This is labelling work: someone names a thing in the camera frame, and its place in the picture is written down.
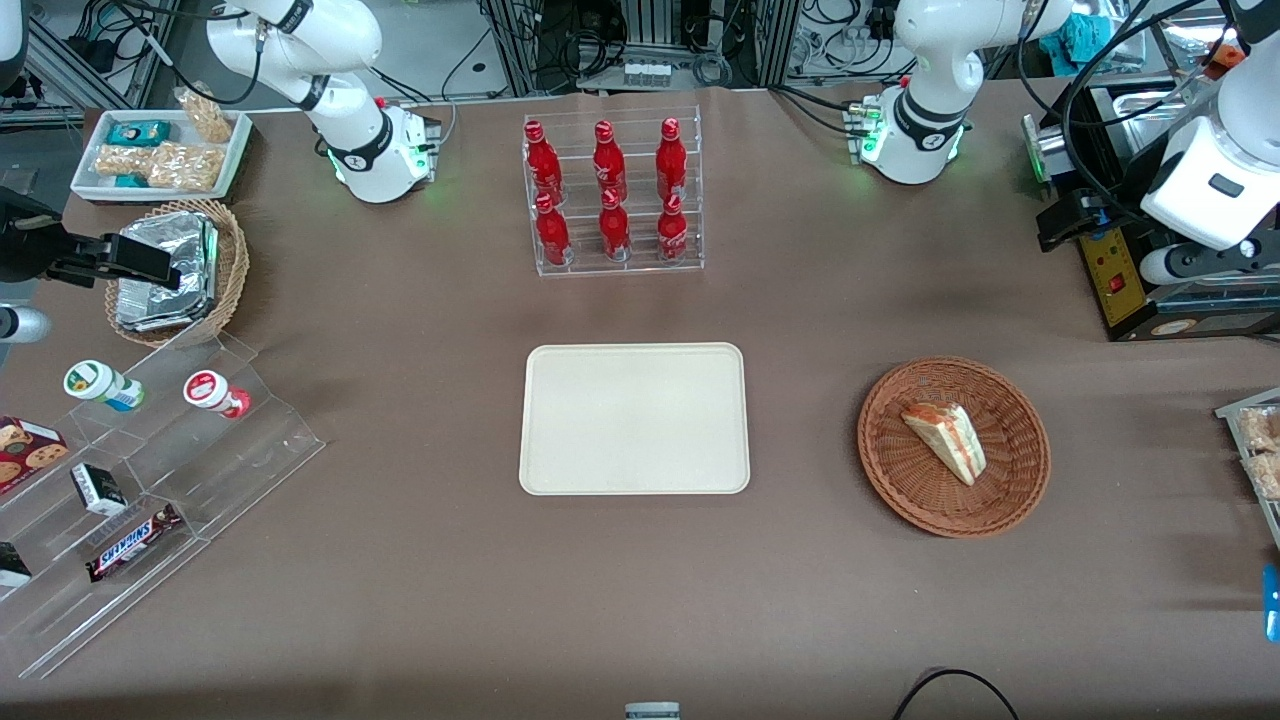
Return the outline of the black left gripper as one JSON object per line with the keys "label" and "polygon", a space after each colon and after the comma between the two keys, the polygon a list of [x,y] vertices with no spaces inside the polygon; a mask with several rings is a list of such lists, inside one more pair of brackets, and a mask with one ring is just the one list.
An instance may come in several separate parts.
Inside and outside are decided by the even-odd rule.
{"label": "black left gripper", "polygon": [[1037,215],[1037,241],[1041,251],[1053,251],[1074,240],[1084,229],[1094,229],[1094,240],[1117,232],[1130,240],[1151,234],[1151,219],[1140,210],[1134,196],[1117,195],[1105,199],[1087,190],[1074,190],[1060,196]]}

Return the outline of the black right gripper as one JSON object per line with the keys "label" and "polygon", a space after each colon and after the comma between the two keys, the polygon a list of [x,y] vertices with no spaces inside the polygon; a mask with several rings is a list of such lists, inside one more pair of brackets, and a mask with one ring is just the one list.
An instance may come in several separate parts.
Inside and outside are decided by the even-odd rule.
{"label": "black right gripper", "polygon": [[166,290],[180,288],[172,255],[146,243],[118,243],[118,234],[67,234],[61,214],[28,196],[1,188],[1,282],[63,281],[54,266],[79,263],[90,277],[138,281]]}

